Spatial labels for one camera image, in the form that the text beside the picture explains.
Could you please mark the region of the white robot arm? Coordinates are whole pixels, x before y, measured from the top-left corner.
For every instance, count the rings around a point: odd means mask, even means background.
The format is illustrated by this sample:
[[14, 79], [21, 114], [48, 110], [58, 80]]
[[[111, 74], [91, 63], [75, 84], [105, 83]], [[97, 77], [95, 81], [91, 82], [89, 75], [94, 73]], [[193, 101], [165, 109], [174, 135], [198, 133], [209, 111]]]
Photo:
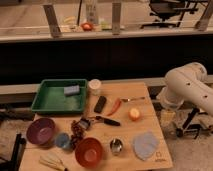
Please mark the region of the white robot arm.
[[206, 77], [206, 68], [198, 62], [171, 69], [157, 99], [170, 110], [178, 110], [187, 100], [213, 116], [213, 89], [204, 83]]

